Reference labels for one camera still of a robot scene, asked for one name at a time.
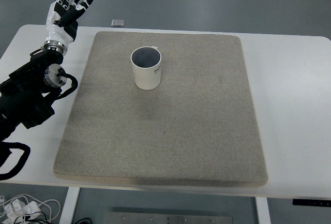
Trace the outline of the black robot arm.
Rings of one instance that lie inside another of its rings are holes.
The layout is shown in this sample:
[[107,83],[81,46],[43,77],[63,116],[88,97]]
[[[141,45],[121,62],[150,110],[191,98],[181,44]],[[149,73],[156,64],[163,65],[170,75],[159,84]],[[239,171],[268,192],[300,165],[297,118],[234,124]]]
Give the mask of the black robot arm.
[[17,164],[1,174],[1,180],[16,176],[28,160],[31,149],[19,142],[5,142],[19,124],[27,129],[38,126],[54,115],[52,104],[78,88],[77,79],[62,68],[67,49],[59,41],[47,41],[30,54],[28,63],[1,83],[1,164],[12,150],[23,153]]

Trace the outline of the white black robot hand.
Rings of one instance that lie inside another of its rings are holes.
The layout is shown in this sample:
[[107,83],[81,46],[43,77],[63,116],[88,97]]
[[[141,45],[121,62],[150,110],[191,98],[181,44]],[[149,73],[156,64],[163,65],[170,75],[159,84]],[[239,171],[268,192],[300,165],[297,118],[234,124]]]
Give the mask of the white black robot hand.
[[48,36],[44,43],[47,50],[58,50],[65,54],[77,36],[78,19],[94,0],[55,0],[46,19]]

